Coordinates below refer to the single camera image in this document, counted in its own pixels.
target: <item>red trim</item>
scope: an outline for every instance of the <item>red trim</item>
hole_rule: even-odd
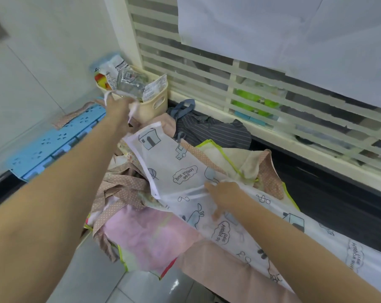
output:
[[[175,263],[175,260],[177,259],[177,257],[168,265],[168,267],[165,268],[163,274],[161,275],[161,278],[164,277],[164,275],[167,274],[168,270],[173,266],[173,264]]]

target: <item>wall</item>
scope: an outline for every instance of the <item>wall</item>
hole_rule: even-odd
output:
[[[104,0],[0,0],[0,23],[9,34],[0,42],[1,171],[19,136],[37,137],[37,124],[88,97],[89,66],[119,45]]]

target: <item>person's left hand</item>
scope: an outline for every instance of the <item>person's left hand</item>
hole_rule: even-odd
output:
[[[129,104],[133,103],[134,99],[125,96],[115,100],[110,93],[106,101],[106,116],[105,120],[111,123],[116,130],[119,138],[124,137],[129,132]]]

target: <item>tile floor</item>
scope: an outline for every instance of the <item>tile floor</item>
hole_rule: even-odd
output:
[[[162,280],[150,272],[126,272],[106,303],[213,303],[215,296],[172,267]]]

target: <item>white package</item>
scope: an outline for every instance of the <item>white package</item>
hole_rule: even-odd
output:
[[[204,182],[233,180],[205,166],[165,135],[160,122],[126,137],[125,141],[144,168],[152,195],[160,203],[205,238],[291,290],[265,252],[231,214],[222,215],[217,222],[212,220],[211,215],[217,206],[204,188]],[[380,252],[319,224],[258,189],[238,184],[262,206],[303,231],[381,291]]]

